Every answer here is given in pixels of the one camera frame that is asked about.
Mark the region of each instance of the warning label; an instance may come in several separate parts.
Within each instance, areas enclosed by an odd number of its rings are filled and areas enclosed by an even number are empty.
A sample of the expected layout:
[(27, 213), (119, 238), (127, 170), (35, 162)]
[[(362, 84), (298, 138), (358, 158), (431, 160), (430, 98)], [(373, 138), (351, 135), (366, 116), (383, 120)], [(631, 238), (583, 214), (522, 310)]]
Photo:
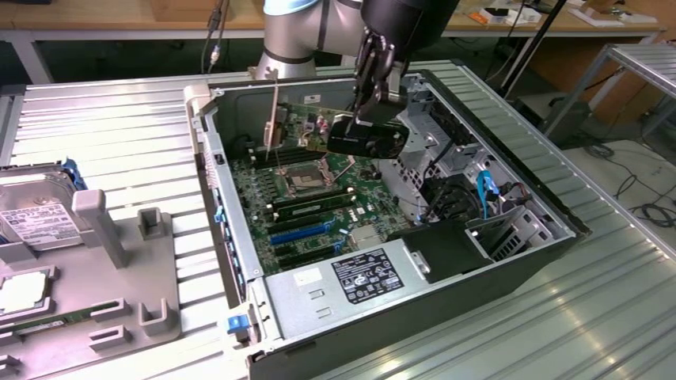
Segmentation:
[(0, 211), (0, 217), (29, 245), (53, 243), (79, 236), (78, 227), (62, 203)]
[(405, 287), (383, 249), (337, 261), (334, 271), (354, 304)]

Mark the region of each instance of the blue cable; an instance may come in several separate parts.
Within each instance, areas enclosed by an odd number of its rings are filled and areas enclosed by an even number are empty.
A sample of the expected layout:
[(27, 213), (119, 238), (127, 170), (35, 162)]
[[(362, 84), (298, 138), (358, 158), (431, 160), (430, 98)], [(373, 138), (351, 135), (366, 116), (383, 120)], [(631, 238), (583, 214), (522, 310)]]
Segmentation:
[(489, 203), (486, 202), (486, 194), (491, 191), (498, 196), (501, 195), (501, 190), (498, 189), (497, 183), (491, 178), (491, 172), (489, 170), (482, 170), (479, 172), (479, 176), (477, 177), (477, 190), (479, 191), (479, 200), (482, 201), (482, 207), (485, 208), (485, 219), (489, 218)]

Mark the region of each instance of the circuit board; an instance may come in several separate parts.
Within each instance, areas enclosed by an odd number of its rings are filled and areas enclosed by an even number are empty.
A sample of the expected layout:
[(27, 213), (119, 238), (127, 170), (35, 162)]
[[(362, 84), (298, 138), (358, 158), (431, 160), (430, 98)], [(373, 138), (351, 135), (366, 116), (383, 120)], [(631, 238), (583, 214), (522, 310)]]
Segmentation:
[(258, 156), (231, 166), (269, 275), (369, 248), (413, 226), (369, 158), (307, 150), (309, 140), (319, 143), (323, 138), (325, 120), (338, 112), (287, 107), (278, 127), (289, 149), (263, 154), (261, 148)]

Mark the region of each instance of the blue pcie slot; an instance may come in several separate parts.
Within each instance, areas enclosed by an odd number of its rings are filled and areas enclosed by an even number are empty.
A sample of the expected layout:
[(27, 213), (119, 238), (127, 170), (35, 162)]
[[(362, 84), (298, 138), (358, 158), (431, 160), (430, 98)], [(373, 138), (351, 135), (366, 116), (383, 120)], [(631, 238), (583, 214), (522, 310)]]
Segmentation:
[(282, 234), (271, 237), (271, 244), (281, 245), (289, 243), (290, 241), (297, 241), (305, 238), (310, 238), (311, 236), (326, 234), (331, 230), (331, 226), (334, 225), (335, 219), (330, 222), (326, 222), (322, 226), (309, 227), (302, 230), (290, 232), (287, 234)]

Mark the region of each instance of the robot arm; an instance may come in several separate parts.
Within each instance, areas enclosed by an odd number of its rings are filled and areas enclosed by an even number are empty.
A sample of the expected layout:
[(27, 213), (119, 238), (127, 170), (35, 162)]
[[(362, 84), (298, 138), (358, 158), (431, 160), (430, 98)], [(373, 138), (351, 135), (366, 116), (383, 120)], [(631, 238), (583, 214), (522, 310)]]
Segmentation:
[(439, 39), (459, 0), (365, 0), (365, 37), (355, 71), (357, 123), (383, 124), (407, 105), (399, 84), (414, 51)]
[(441, 37), (459, 0), (269, 0), (257, 77), (315, 75), (313, 52), (358, 54), (354, 117), (334, 123), (329, 150), (397, 158), (409, 130), (387, 124), (409, 104), (399, 84), (411, 54)]

